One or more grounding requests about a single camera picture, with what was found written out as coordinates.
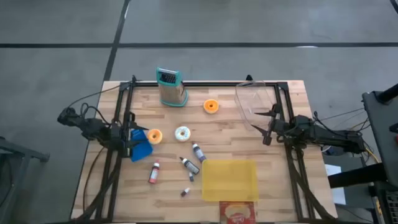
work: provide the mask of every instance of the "clear plastic container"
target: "clear plastic container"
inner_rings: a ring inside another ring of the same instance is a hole
[[[268,116],[256,113],[265,113],[271,110],[272,101],[268,95],[266,83],[262,81],[250,81],[236,85],[235,103],[247,130],[253,131],[256,125],[264,130],[268,129]]]

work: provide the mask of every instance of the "yellow container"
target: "yellow container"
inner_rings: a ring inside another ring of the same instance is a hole
[[[257,181],[255,161],[207,159],[201,195],[209,202],[254,202],[259,200]]]

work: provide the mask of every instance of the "metal stand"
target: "metal stand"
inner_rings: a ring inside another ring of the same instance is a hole
[[[3,137],[0,137],[0,170],[4,167],[6,160],[8,159],[9,169],[12,169],[10,157],[15,157],[19,162],[19,167],[17,170],[11,170],[12,172],[12,182],[10,183],[10,189],[5,195],[4,203],[0,207],[0,224],[8,224],[12,209],[14,208],[18,191],[21,189],[26,171],[31,158],[39,159],[40,162],[47,162],[49,160],[50,154],[42,154],[35,150],[13,144]]]
[[[374,182],[369,192],[379,199],[386,223],[398,223],[397,96],[398,84],[385,91],[362,94],[382,163],[329,176],[331,188]]]

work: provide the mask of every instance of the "orange donut toy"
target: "orange donut toy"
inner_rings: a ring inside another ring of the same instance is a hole
[[[147,138],[151,144],[158,144],[161,142],[163,134],[158,129],[151,129],[148,131]]]
[[[218,102],[213,99],[206,100],[203,104],[203,108],[209,114],[213,114],[218,111]]]

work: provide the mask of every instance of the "gray floor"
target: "gray floor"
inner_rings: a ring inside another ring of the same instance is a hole
[[[0,43],[111,43],[123,0],[0,0]],[[132,0],[121,42],[397,42],[388,0]],[[0,49],[0,135],[42,152],[32,162],[16,222],[68,220],[87,141],[56,122],[71,101],[101,89],[111,49]],[[398,82],[398,47],[119,49],[111,80],[305,80],[320,117],[362,107],[361,94]],[[95,105],[98,97],[87,99]],[[329,121],[336,126],[345,118]],[[339,125],[348,128],[366,115]],[[370,130],[364,133],[375,147]],[[352,220],[349,213],[339,215]]]

